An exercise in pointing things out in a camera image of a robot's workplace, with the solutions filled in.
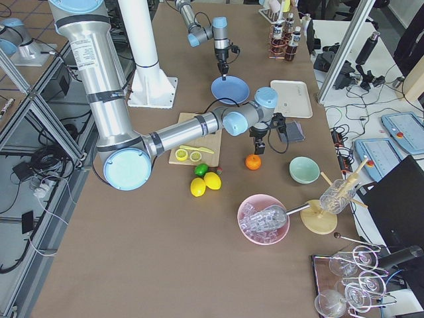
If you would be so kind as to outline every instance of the orange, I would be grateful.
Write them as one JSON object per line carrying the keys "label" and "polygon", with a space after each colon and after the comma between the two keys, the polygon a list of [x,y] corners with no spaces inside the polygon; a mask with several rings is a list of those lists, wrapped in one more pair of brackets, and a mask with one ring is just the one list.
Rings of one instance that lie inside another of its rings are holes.
{"label": "orange", "polygon": [[244,161],[246,167],[250,170],[257,170],[261,167],[262,161],[257,154],[249,154]]}

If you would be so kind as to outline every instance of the green bowl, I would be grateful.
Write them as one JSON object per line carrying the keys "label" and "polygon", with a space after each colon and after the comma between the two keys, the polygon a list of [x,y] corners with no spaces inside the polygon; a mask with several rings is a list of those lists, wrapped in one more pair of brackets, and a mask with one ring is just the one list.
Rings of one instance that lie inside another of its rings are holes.
{"label": "green bowl", "polygon": [[296,157],[290,162],[290,175],[300,184],[310,184],[319,177],[319,167],[307,157]]}

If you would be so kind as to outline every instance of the knife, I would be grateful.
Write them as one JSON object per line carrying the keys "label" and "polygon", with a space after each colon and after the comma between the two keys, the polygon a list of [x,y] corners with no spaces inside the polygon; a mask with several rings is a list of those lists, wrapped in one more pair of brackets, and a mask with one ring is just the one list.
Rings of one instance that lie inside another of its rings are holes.
{"label": "knife", "polygon": [[215,151],[206,148],[206,147],[192,147],[192,146],[188,146],[186,144],[182,144],[180,146],[181,149],[186,149],[186,150],[197,150],[197,151],[202,151],[202,152],[207,152],[208,154],[214,154]]}

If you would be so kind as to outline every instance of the wooden cutting board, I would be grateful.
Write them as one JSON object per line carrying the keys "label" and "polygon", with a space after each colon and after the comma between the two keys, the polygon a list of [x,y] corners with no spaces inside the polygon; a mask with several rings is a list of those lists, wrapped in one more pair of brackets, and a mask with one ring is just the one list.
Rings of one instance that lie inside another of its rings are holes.
{"label": "wooden cutting board", "polygon": [[[186,121],[188,119],[195,117],[196,115],[198,115],[198,114],[180,113],[180,117],[178,118],[178,122],[181,123],[183,121]],[[178,148],[174,148],[174,149],[171,150],[169,163],[170,164],[185,164],[187,166],[197,166],[198,164],[205,163],[209,167],[217,167],[219,165],[219,152],[220,152],[220,149],[221,149],[221,135],[222,135],[222,130],[219,130],[219,131],[215,132],[214,134],[209,134],[207,136],[200,137],[198,139],[184,143],[187,146],[209,148],[209,149],[211,149],[215,152],[214,154],[210,154],[210,153],[207,153],[207,152],[200,152],[201,153],[201,160],[198,161],[198,162],[192,162],[190,159],[187,159],[187,160],[184,160],[184,161],[178,161],[177,158],[175,157],[175,151]],[[188,154],[190,155],[194,150],[187,150],[187,151],[188,151]]]}

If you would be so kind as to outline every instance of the pink bowl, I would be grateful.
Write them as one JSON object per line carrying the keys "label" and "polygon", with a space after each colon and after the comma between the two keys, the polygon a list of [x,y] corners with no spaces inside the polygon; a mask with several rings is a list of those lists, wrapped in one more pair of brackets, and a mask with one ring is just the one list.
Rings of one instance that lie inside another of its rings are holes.
{"label": "pink bowl", "polygon": [[[283,207],[285,210],[286,208],[284,207],[283,203],[281,203],[280,201],[278,201],[275,197],[272,197],[270,195],[266,195],[266,194],[255,194],[252,195],[250,197],[248,197],[247,199],[245,199],[241,204],[240,207],[238,208],[238,212],[237,212],[237,223],[238,223],[238,227],[240,227],[240,220],[243,220],[244,218],[244,213],[242,212],[243,207],[247,204],[251,204],[253,205],[253,207],[255,208],[255,210],[257,210],[257,212],[265,209],[266,207],[269,207],[270,205],[279,205],[280,207]],[[249,237],[244,231],[243,229],[240,227],[240,231],[241,233],[243,233],[243,235],[251,242],[255,243],[255,244],[259,244],[259,245],[271,245],[271,244],[276,244],[277,242],[280,242],[282,239],[284,239],[284,237],[287,235],[288,231],[290,228],[290,217],[287,218],[287,223],[279,228],[277,230],[277,237],[275,240],[273,240],[271,243],[263,243],[263,242],[258,242],[256,240],[254,240],[253,238]]]}

